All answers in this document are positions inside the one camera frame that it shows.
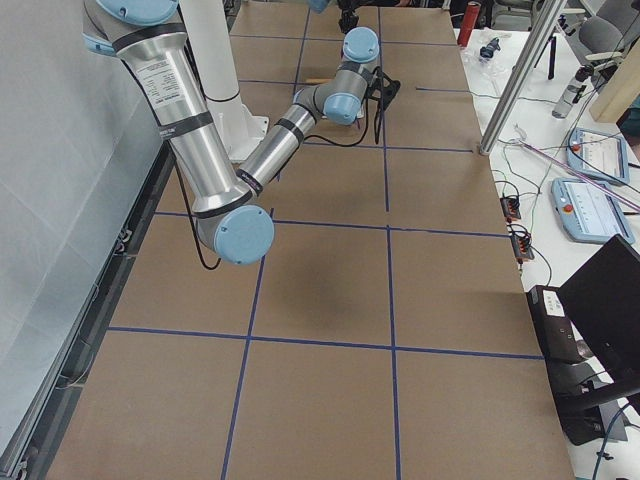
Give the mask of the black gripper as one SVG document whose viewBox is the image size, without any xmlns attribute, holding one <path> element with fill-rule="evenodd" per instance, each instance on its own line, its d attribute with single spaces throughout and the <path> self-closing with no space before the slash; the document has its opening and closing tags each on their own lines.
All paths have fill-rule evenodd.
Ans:
<svg viewBox="0 0 640 480">
<path fill-rule="evenodd" d="M 338 21 L 342 33 L 348 33 L 358 26 L 359 16 L 356 10 L 360 7 L 359 0 L 337 0 L 337 5 L 341 11 L 341 18 Z"/>
</svg>

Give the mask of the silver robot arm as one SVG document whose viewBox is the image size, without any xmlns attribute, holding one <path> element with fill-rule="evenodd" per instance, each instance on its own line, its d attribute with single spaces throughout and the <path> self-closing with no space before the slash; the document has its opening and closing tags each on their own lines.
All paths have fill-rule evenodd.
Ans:
<svg viewBox="0 0 640 480">
<path fill-rule="evenodd" d="M 193 192 L 195 236 L 226 262 L 260 260 L 274 226 L 257 197 L 318 121 L 355 121 L 376 75 L 377 34 L 352 29 L 335 77 L 300 90 L 270 123 L 241 101 L 220 2 L 88 1 L 83 20 L 86 47 L 121 60 L 143 91 Z"/>
<path fill-rule="evenodd" d="M 330 0 L 308 0 L 309 8 L 315 13 L 322 13 L 327 9 Z M 361 2 L 356 0 L 337 0 L 336 4 L 341 12 L 338 25 L 343 34 L 349 33 L 356 28 L 359 23 L 359 16 L 356 10 L 361 7 Z"/>
</svg>

